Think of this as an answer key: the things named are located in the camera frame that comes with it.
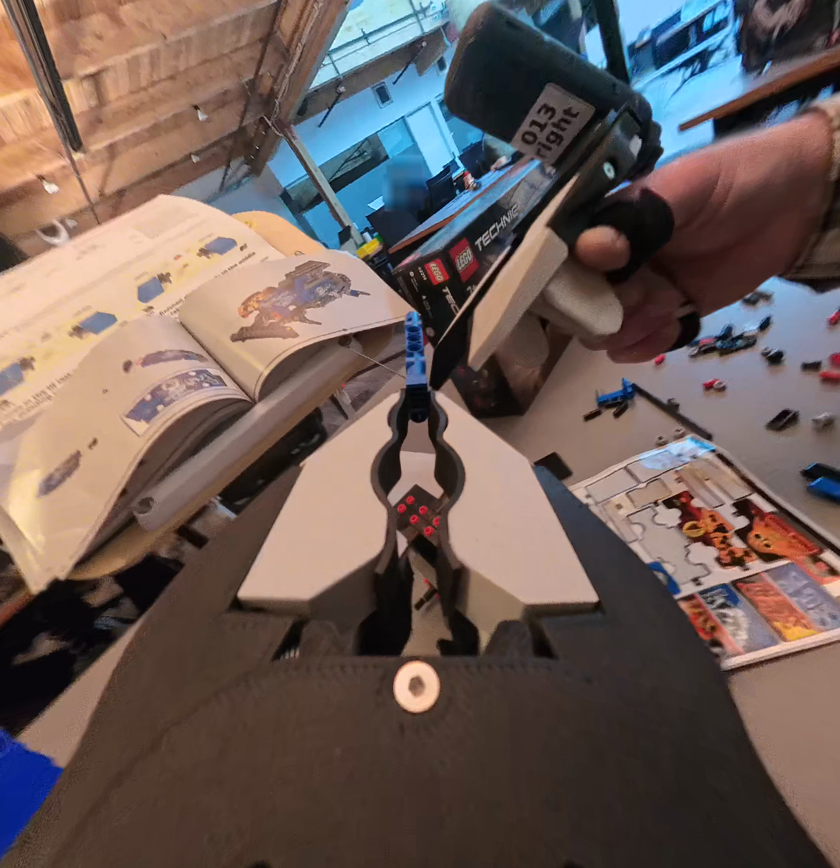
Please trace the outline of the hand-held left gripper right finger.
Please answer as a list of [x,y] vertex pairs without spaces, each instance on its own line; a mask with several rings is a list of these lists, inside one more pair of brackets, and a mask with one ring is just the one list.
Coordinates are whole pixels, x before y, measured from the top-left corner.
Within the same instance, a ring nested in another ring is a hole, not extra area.
[[599,597],[534,465],[450,398],[433,393],[430,409],[456,610],[546,616],[595,609]]

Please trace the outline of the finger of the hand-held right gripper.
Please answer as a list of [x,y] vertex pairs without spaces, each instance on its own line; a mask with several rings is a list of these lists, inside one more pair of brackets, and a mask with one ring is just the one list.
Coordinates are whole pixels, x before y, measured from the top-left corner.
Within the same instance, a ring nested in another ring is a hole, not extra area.
[[517,328],[567,259],[569,247],[550,227],[526,233],[474,308],[468,366],[478,369]]
[[444,258],[447,278],[436,292],[456,292],[460,303],[447,328],[430,324],[436,340],[428,384],[439,390],[459,368],[481,369],[520,329],[544,286],[568,255],[568,245],[548,226],[571,181],[521,173],[503,193],[484,194],[468,216],[453,221],[436,241],[428,263]]

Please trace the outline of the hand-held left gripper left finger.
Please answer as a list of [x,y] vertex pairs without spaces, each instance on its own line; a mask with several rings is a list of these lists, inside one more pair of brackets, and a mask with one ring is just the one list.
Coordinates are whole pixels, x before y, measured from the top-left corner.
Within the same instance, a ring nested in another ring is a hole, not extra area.
[[303,463],[239,587],[279,616],[371,616],[398,562],[390,500],[404,471],[405,392],[388,396]]

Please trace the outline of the blue skull sticker panel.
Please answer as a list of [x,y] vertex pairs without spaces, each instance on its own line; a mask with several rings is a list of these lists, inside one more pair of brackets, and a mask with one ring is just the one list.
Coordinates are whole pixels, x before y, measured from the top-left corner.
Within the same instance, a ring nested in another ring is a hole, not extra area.
[[404,320],[405,374],[404,393],[410,422],[428,421],[433,392],[428,383],[425,355],[425,331],[418,312],[409,312]]

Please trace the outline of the toy brick truck model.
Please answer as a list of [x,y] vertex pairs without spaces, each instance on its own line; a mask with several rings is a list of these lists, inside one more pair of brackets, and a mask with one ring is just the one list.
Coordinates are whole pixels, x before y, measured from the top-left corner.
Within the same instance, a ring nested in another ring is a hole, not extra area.
[[413,603],[415,613],[423,611],[439,597],[436,570],[443,505],[442,495],[433,495],[415,484],[394,506],[397,531],[406,544],[414,575],[421,583],[421,590]]

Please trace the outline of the person's right forearm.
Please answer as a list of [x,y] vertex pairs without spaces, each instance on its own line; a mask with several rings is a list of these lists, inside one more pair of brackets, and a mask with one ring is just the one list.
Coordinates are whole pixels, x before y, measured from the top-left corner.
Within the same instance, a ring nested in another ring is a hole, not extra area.
[[840,92],[807,105],[798,115],[820,130],[826,155],[814,170],[818,193],[816,217],[796,259],[782,273],[788,281],[815,292],[840,287]]

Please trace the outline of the black toy set box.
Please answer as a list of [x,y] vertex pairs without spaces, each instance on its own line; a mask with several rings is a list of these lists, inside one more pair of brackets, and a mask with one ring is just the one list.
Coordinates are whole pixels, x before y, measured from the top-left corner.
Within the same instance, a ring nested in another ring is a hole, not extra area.
[[539,161],[521,161],[394,268],[398,290],[422,317],[434,363],[479,419],[523,415],[570,342],[530,311],[498,351],[471,367],[472,315],[457,320],[554,178]]

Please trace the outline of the black office chair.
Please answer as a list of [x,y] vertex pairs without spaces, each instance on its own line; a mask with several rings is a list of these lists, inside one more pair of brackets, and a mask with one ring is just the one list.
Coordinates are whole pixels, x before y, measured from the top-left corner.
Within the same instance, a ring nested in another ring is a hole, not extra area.
[[457,195],[454,181],[456,165],[450,161],[442,170],[427,180],[427,209],[437,212],[453,201]]

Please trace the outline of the blue connector brick piece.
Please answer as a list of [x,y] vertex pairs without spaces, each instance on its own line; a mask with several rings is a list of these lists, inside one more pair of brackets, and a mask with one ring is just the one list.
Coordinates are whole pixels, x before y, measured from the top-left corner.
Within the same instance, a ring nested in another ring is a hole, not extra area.
[[632,400],[636,396],[636,385],[623,378],[620,387],[612,392],[596,392],[595,407],[583,416],[584,421],[588,422],[595,418],[599,418],[603,413],[611,411],[614,418],[619,418],[628,410]]

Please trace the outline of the white book stand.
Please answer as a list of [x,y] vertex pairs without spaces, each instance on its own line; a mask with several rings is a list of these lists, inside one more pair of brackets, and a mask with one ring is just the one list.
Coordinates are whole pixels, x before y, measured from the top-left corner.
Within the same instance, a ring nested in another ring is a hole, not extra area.
[[213,498],[239,512],[327,436],[322,406],[337,403],[361,362],[374,363],[409,309],[382,250],[356,257],[303,235],[294,256],[242,266],[188,295],[178,324],[188,353],[154,344],[126,369],[167,374],[122,419],[157,437],[67,578],[119,574],[185,531]]

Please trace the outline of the colourful sticker sheet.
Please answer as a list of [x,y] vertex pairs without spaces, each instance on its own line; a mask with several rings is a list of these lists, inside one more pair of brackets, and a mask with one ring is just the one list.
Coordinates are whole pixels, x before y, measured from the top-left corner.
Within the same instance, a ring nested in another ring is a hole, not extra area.
[[571,492],[653,571],[723,670],[840,642],[840,540],[727,451],[664,441]]

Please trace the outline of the instruction booklet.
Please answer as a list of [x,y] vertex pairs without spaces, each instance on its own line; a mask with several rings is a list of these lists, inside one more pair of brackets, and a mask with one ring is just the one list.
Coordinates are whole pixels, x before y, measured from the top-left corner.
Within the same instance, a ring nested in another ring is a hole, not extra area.
[[0,542],[27,591],[322,351],[409,310],[354,255],[285,255],[165,194],[0,275]]

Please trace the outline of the wooden background table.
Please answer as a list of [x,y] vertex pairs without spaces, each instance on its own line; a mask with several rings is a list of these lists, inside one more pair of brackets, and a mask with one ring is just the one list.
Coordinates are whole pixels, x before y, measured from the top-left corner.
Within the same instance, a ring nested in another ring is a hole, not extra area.
[[678,130],[684,133],[711,123],[715,138],[729,136],[768,122],[786,106],[815,100],[826,90],[840,91],[840,43],[809,56],[770,65],[738,96],[681,123]]

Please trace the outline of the scattered small brick pieces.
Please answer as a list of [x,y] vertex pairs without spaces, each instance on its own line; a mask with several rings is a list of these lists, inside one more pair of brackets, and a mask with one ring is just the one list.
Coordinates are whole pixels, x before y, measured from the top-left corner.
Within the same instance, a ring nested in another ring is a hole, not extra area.
[[[772,300],[772,295],[770,292],[758,290],[751,293],[751,295],[745,300],[749,301],[749,303],[751,301],[762,302]],[[733,324],[728,324],[724,329],[718,331],[718,333],[701,336],[701,319],[693,305],[684,305],[680,307],[676,312],[676,315],[679,325],[677,342],[674,343],[669,350],[664,351],[664,353],[661,353],[655,358],[653,362],[655,365],[664,362],[667,355],[683,348],[688,348],[689,358],[693,359],[698,357],[702,358],[706,355],[712,354],[715,354],[720,358],[750,351],[751,348],[756,346],[757,343],[766,337],[766,333],[771,329],[774,321],[773,317],[769,314],[763,317],[758,324],[754,325],[754,327],[749,326],[744,327],[743,329],[737,329]],[[828,318],[827,324],[831,327],[835,327],[839,322],[840,306]],[[785,357],[785,352],[782,349],[773,348],[768,345],[761,349],[761,358],[764,359],[766,365],[769,367],[782,364]],[[802,370],[806,373],[816,372],[819,374],[819,377],[827,383],[830,381],[833,383],[840,383],[840,360],[833,361],[830,359],[828,364],[829,368],[825,369],[823,362],[819,360],[808,361],[803,363]],[[711,378],[704,382],[702,386],[706,394],[723,392],[726,387],[726,382],[723,381],[722,378],[718,377]],[[639,392],[644,399],[649,400],[650,403],[653,403],[653,406],[660,409],[668,417],[676,420],[684,429],[695,432],[701,438],[707,440],[713,439],[713,435],[709,433],[706,428],[703,428],[697,422],[686,418],[686,416],[681,412],[680,405],[675,401],[675,399],[671,398],[662,400],[660,398],[655,398],[649,392],[645,390],[641,391],[641,389],[642,387],[638,389],[636,385],[633,385],[632,387],[635,394]],[[792,410],[790,408],[782,409],[765,424],[765,427],[770,431],[782,431],[797,424],[799,418],[797,410]],[[832,423],[833,418],[831,414],[829,416],[824,414],[823,417],[817,418],[816,425],[819,428],[827,428]]]

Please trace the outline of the blue storage bin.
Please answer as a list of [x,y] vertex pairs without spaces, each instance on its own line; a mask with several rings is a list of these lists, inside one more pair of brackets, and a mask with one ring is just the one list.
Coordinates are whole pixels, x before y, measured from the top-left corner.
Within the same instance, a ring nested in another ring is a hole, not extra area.
[[62,769],[0,728],[0,861],[53,791]]

